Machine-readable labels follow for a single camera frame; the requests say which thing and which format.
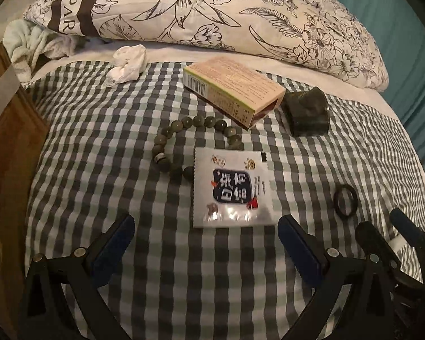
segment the small product box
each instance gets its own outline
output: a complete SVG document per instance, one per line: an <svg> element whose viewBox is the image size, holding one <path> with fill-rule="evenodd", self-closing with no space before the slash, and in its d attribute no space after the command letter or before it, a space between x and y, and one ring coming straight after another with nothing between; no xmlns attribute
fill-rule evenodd
<svg viewBox="0 0 425 340"><path fill-rule="evenodd" d="M184 68L184 86L248 130L277 108L286 88L224 56Z"/></svg>

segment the plastic packet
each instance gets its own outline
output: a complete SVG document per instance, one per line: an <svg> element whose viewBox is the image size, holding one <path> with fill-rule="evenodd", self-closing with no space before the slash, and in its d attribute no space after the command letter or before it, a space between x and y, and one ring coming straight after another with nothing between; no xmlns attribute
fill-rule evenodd
<svg viewBox="0 0 425 340"><path fill-rule="evenodd" d="M272 225L265 152L195 149L194 227Z"/></svg>

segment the white pillowcase with black floral print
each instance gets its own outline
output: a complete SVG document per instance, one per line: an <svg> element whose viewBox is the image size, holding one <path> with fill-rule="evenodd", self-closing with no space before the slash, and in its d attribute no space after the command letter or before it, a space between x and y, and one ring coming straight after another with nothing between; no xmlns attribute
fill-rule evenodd
<svg viewBox="0 0 425 340"><path fill-rule="evenodd" d="M37 0L24 17L53 31L237 51L385 90L374 38L337 0Z"/></svg>

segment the light green towel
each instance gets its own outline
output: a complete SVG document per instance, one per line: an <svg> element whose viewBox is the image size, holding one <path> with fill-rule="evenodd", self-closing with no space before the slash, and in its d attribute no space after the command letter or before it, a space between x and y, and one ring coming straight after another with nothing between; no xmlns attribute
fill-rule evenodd
<svg viewBox="0 0 425 340"><path fill-rule="evenodd" d="M51 59L72 56L78 41L77 36L55 33L24 19L10 22L3 35L3 45L21 82L32 79L39 55Z"/></svg>

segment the crumpled tissue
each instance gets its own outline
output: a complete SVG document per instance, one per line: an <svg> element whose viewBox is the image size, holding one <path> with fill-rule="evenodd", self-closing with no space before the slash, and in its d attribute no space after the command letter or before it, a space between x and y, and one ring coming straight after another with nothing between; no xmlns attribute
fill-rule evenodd
<svg viewBox="0 0 425 340"><path fill-rule="evenodd" d="M104 82L106 87L130 80L137 80L147 64L146 48L143 45L124 46L113 54L113 64Z"/></svg>

